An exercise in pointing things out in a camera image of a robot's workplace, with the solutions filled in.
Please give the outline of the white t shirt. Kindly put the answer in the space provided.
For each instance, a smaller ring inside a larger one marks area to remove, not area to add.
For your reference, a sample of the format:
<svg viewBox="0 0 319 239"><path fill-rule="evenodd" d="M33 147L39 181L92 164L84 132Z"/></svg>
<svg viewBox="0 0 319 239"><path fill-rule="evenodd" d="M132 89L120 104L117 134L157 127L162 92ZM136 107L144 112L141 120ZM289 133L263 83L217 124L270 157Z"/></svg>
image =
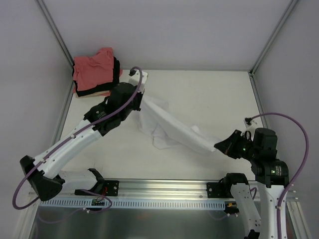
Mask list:
<svg viewBox="0 0 319 239"><path fill-rule="evenodd" d="M214 152L214 145L220 139L206 136L199 127L183 124L166 111L168 102L144 96L141 111L138 112L137 125L139 130L153 139L153 146L157 149L168 149L178 145L185 145L201 154Z"/></svg>

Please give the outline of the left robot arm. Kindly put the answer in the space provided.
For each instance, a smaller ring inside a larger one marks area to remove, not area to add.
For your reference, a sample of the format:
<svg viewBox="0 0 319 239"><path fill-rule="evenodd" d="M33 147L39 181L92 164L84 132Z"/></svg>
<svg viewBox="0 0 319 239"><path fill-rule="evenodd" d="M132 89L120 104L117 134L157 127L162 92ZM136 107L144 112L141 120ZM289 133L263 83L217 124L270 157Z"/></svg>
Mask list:
<svg viewBox="0 0 319 239"><path fill-rule="evenodd" d="M25 156L20 160L28 182L41 201L48 201L62 191L98 195L107 189L106 181L96 169L66 172L62 168L85 147L117 128L131 111L140 111L143 94L144 84L119 83L64 139L34 158Z"/></svg>

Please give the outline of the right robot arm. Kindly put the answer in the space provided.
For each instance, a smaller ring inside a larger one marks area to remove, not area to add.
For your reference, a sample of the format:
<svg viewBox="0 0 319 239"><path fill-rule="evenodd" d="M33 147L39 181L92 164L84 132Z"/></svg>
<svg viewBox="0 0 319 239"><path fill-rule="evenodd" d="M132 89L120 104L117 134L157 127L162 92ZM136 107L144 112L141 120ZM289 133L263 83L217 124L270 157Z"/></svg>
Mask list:
<svg viewBox="0 0 319 239"><path fill-rule="evenodd" d="M277 135L273 130L257 128L235 130L215 148L233 159L246 159L257 182L260 210L250 194L249 182L243 173L227 173L221 181L223 193L234 198L243 219L248 239L285 239L287 237L286 194L289 171L285 162L277 158Z"/></svg>

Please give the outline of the beige folded shirt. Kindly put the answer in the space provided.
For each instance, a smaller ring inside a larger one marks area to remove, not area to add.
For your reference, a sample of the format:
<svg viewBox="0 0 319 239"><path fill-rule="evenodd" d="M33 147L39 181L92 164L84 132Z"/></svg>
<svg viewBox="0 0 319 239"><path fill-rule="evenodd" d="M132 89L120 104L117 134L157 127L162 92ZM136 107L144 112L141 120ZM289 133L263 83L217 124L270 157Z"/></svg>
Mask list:
<svg viewBox="0 0 319 239"><path fill-rule="evenodd" d="M89 98L89 97L106 97L109 96L111 93L111 91L103 91L103 92L95 92L93 94L88 94L88 95L84 95L84 96L79 96L76 92L75 92L75 97L77 98Z"/></svg>

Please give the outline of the top pink folded shirt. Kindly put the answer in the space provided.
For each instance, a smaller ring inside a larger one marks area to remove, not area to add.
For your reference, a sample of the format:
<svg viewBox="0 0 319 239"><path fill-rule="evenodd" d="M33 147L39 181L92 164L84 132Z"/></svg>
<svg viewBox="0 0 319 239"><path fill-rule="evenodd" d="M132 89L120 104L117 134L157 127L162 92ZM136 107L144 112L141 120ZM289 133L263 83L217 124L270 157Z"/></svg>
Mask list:
<svg viewBox="0 0 319 239"><path fill-rule="evenodd" d="M86 91L113 81L114 53L110 47L101 48L94 56L74 58L73 80L78 91Z"/></svg>

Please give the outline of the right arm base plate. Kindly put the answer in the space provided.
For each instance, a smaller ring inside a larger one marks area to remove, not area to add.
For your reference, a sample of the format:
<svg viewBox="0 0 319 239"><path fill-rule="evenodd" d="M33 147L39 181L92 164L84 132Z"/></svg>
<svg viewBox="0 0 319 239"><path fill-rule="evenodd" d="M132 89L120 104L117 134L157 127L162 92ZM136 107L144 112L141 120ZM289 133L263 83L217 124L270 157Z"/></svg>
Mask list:
<svg viewBox="0 0 319 239"><path fill-rule="evenodd" d="M208 198L228 199L233 198L230 190L222 182L208 182L206 183L206 191Z"/></svg>

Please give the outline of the right side frame rail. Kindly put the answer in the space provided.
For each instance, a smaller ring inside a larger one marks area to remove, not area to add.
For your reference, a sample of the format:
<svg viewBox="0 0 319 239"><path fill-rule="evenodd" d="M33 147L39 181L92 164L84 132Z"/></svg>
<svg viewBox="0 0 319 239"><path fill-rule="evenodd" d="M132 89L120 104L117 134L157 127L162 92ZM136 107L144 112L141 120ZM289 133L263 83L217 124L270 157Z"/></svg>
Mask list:
<svg viewBox="0 0 319 239"><path fill-rule="evenodd" d="M262 100L262 97L261 97L261 94L259 91L257 80L255 79L255 77L252 73L249 72L248 75L250 78L250 83L251 83L251 86L253 89L253 93L254 93L256 103L257 103L257 108L258 108L259 114L268 113L268 111L264 107L264 102ZM271 116L261 116L260 119L261 119L263 127L271 128L271 129L273 128L271 125L271 122L270 122Z"/></svg>

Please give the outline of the frame rail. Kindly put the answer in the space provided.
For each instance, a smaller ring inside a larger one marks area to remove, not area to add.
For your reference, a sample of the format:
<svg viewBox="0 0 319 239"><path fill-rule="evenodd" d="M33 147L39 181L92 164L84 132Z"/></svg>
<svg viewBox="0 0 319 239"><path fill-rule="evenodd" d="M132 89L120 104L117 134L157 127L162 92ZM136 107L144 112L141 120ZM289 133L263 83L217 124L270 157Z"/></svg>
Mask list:
<svg viewBox="0 0 319 239"><path fill-rule="evenodd" d="M264 102L262 100L262 97L261 97L261 94L259 91L257 80L255 79L255 77L252 73L249 72L248 75L250 78L250 83L251 83L251 86L253 89L253 93L254 93L256 103L257 103L257 108L258 108L259 114L268 113L268 111L264 107ZM271 116L261 116L260 119L261 119L263 127L271 128L271 129L273 128L271 125L271 122L270 122Z"/></svg>
<svg viewBox="0 0 319 239"><path fill-rule="evenodd" d="M49 71L50 81L46 90L48 100L45 104L48 110L48 119L45 126L48 143L43 148L46 153L59 140L58 132L73 84L72 71L73 67L69 65Z"/></svg>

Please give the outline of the left side frame rail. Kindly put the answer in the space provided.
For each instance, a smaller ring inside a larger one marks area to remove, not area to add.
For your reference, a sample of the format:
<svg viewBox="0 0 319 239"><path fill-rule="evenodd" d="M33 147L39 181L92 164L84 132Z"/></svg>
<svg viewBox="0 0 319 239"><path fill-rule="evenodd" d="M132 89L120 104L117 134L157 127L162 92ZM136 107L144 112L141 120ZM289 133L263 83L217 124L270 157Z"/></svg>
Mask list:
<svg viewBox="0 0 319 239"><path fill-rule="evenodd" d="M73 84L72 71L73 67L69 65L49 71L50 81L46 90L48 100L45 104L48 110L48 119L45 126L48 143L43 148L46 153L59 140L58 132Z"/></svg>

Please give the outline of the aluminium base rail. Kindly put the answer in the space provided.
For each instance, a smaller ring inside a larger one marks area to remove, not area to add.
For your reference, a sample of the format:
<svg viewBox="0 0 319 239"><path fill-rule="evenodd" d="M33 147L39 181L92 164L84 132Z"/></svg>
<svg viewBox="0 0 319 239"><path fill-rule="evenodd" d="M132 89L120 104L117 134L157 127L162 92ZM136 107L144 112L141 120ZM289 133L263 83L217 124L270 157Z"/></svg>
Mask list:
<svg viewBox="0 0 319 239"><path fill-rule="evenodd" d="M94 176L92 173L86 176L71 176L58 179L61 190L45 187L45 193L49 193L48 199L57 196L77 196L75 190L89 190L100 180L119 181L119 191L116 197L110 199L151 199L151 200L222 200L220 198L208 198L206 183L217 182L216 180L153 180L153 179L104 179Z"/></svg>

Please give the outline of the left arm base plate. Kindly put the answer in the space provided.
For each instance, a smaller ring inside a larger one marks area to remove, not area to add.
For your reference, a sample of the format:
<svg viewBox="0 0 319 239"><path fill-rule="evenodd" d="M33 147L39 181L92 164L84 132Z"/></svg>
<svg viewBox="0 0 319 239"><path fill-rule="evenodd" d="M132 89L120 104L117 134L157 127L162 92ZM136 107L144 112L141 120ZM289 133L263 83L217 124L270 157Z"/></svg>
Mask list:
<svg viewBox="0 0 319 239"><path fill-rule="evenodd" d="M100 180L92 189L89 190L75 190L74 194L77 196L111 196L116 197L119 191L119 181L117 180Z"/></svg>

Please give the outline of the left frame post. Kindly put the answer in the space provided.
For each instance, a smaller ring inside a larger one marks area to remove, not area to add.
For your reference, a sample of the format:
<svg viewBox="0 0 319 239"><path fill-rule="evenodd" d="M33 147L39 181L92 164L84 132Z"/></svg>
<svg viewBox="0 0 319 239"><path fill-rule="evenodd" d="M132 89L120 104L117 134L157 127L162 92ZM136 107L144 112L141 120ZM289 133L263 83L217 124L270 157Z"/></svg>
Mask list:
<svg viewBox="0 0 319 239"><path fill-rule="evenodd" d="M65 59L67 60L68 62L68 65L72 68L73 66L73 58L63 40L63 37L60 33L60 31L58 30L56 24L55 24L55 21L45 3L44 0L35 0L35 3L37 4L37 6L39 7L39 10L41 12L41 14L43 15L48 27L50 28L55 40L57 41L60 49L62 50L62 53L65 57Z"/></svg>

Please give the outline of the frame post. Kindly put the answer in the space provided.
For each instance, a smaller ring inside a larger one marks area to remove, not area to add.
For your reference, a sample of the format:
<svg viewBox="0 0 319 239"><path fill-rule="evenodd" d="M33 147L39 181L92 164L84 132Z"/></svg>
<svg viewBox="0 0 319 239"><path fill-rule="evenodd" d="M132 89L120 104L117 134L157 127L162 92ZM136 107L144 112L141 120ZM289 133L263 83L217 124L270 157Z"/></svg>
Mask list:
<svg viewBox="0 0 319 239"><path fill-rule="evenodd" d="M62 53L65 57L65 59L67 60L68 62L68 65L72 68L73 66L73 58L63 40L63 37L60 33L60 31L58 30L56 24L55 24L55 21L45 3L44 0L35 0L35 3L37 4L37 6L39 7L39 10L41 12L41 14L43 15L48 27L50 28L55 40L57 41L60 49L62 50Z"/></svg>
<svg viewBox="0 0 319 239"><path fill-rule="evenodd" d="M270 37L268 38L265 46L263 47L261 53L259 54L257 60L255 61L253 67L250 70L250 75L252 77L256 74L263 60L266 58L267 54L270 52L272 45L275 43L278 35L280 34L281 30L284 28L285 24L287 23L287 21L289 20L290 16L293 14L293 12L295 11L299 3L300 3L300 0L289 1L289 4L285 8L283 14L281 15L275 28L273 29Z"/></svg>

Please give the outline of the right frame post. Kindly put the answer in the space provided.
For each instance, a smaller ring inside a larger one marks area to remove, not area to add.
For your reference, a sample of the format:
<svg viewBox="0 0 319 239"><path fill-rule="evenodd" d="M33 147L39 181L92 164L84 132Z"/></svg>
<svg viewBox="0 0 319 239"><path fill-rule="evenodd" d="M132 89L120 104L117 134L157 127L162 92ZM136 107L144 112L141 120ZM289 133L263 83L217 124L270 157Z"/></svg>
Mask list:
<svg viewBox="0 0 319 239"><path fill-rule="evenodd" d="M256 74L263 60L266 58L267 54L270 52L272 45L275 43L278 35L280 34L281 30L284 28L285 24L287 23L287 21L289 20L290 16L293 14L293 12L295 11L299 3L300 3L300 0L289 1L289 4L285 8L283 14L281 15L275 28L273 29L270 37L268 38L265 46L263 47L261 53L259 54L257 60L255 61L253 67L250 70L250 75L252 77Z"/></svg>

